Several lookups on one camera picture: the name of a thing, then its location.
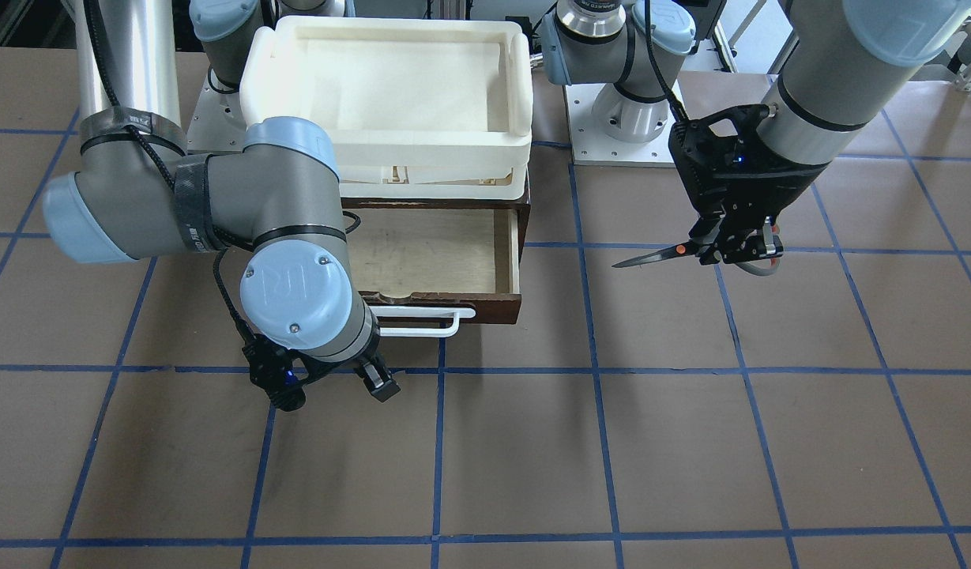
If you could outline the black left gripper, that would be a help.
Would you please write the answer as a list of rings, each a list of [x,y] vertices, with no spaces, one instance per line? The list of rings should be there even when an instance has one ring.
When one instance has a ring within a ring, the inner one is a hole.
[[[729,107],[676,123],[668,148],[698,213],[691,254],[702,266],[724,261],[717,238],[730,239],[730,262],[779,258],[785,246],[777,217],[825,168],[788,160],[767,147],[757,127],[765,104]]]

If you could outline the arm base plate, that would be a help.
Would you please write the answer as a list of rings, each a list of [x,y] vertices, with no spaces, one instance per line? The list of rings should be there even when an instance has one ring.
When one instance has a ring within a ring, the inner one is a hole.
[[[668,100],[637,102],[612,84],[568,85],[565,97],[576,165],[674,167]]]
[[[186,129],[189,154],[224,155],[243,151],[247,124],[239,93],[225,93],[228,87],[209,71],[202,84],[196,108]]]

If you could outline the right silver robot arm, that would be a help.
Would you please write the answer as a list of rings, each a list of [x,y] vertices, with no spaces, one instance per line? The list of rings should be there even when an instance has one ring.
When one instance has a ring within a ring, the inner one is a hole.
[[[215,253],[212,273],[243,339],[250,380],[292,411],[343,365],[386,401],[399,388],[377,317],[352,283],[347,213],[329,135],[276,116],[242,150],[190,154],[179,123],[167,1],[81,1],[83,167],[42,197],[51,237],[83,263]]]

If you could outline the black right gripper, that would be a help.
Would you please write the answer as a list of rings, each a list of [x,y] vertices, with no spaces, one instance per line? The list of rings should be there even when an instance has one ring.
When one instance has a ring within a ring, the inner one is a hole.
[[[347,361],[322,361],[303,352],[299,353],[299,360],[306,371],[306,377],[301,379],[303,385],[317,382],[338,368],[350,367],[363,380],[370,395],[379,402],[387,402],[400,392],[400,386],[377,347],[368,347]]]

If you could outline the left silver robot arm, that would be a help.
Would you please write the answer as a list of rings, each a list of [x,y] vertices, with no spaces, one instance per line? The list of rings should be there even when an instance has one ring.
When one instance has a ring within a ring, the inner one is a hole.
[[[555,85],[602,86],[594,118],[632,144],[665,132],[692,208],[679,257],[777,271],[788,208],[887,101],[970,21],[971,1],[784,1],[792,46],[758,104],[694,118],[673,86],[698,42],[688,1],[557,1],[540,19]]]

